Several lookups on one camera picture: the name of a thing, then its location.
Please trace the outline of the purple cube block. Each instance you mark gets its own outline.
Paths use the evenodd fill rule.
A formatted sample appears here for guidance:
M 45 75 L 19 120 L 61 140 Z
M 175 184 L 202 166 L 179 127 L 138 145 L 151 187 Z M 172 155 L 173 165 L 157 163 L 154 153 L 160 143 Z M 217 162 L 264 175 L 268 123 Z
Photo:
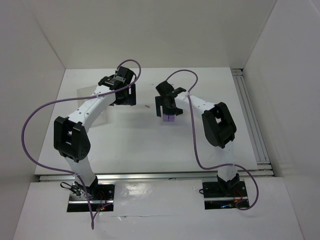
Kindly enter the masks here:
M 170 121 L 170 116 L 167 115 L 167 114 L 164 114 L 164 115 L 162 116 L 162 120 L 163 120 L 163 122 L 169 122 L 169 121 Z

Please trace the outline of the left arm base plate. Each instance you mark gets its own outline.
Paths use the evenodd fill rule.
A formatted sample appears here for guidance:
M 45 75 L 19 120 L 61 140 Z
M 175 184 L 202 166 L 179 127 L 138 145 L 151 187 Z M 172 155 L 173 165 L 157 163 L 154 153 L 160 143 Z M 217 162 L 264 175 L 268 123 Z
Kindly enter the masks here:
M 74 183 L 61 182 L 60 187 L 69 190 L 69 198 L 67 205 L 68 213 L 84 213 L 89 212 L 88 200 L 85 191 Z M 115 184 L 98 184 L 97 193 L 95 195 L 88 194 L 92 212 L 97 210 L 100 212 L 114 211 Z

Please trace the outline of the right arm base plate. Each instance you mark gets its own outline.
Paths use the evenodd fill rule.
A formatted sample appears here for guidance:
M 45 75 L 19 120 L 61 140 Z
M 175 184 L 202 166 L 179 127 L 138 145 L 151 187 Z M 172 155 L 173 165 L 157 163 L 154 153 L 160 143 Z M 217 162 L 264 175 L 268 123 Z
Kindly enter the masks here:
M 218 182 L 203 182 L 198 191 L 204 197 L 204 208 L 206 210 L 234 209 L 236 204 L 240 209 L 250 206 L 248 193 L 244 181 L 240 181 L 228 193 L 223 193 Z

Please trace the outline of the white perforated box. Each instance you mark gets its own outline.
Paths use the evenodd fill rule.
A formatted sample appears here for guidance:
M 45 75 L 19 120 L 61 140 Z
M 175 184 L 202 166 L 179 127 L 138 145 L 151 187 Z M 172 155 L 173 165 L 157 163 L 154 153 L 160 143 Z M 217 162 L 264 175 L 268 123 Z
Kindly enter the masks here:
M 96 85 L 92 85 L 92 86 L 77 89 L 76 90 L 77 98 L 83 98 L 83 97 L 95 95 L 96 88 L 97 88 Z M 105 108 L 102 109 L 101 107 L 98 107 L 93 112 L 90 112 L 90 115 L 95 117 L 95 120 L 92 122 L 92 125 L 91 125 L 92 127 L 100 126 L 108 123 Z

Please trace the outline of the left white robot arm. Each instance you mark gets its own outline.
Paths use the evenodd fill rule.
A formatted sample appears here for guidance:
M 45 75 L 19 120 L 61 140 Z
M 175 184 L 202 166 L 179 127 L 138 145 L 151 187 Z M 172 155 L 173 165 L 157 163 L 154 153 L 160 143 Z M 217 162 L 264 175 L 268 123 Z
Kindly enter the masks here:
M 98 178 L 92 171 L 88 154 L 91 143 L 88 132 L 92 124 L 108 107 L 136 104 L 136 85 L 127 87 L 136 79 L 129 68 L 120 66 L 115 74 L 103 77 L 92 96 L 67 117 L 57 117 L 53 124 L 53 147 L 65 158 L 75 174 L 75 185 L 95 197 L 99 192 Z

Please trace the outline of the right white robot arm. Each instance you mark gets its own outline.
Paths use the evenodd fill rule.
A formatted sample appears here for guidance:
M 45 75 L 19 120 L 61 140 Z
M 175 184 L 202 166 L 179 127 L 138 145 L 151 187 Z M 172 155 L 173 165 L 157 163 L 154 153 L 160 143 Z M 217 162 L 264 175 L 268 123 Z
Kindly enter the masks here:
M 173 122 L 175 116 L 190 110 L 193 150 L 196 162 L 202 170 L 217 169 L 217 187 L 221 194 L 229 196 L 236 190 L 240 176 L 234 165 L 233 141 L 237 127 L 227 105 L 223 102 L 211 103 L 202 100 L 182 87 L 174 88 L 166 80 L 155 87 L 158 96 L 155 97 L 156 115 L 163 117 L 165 122 Z M 201 164 L 197 142 L 195 117 L 202 120 L 204 136 L 210 145 L 216 148 L 221 163 L 213 167 Z

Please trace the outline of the purple rectangular block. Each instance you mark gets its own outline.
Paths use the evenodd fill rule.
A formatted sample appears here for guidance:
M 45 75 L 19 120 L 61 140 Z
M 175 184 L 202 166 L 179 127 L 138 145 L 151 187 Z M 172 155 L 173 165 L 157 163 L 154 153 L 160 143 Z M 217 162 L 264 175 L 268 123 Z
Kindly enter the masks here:
M 169 122 L 174 122 L 175 116 L 174 115 L 169 115 L 168 116 L 168 120 L 169 120 Z

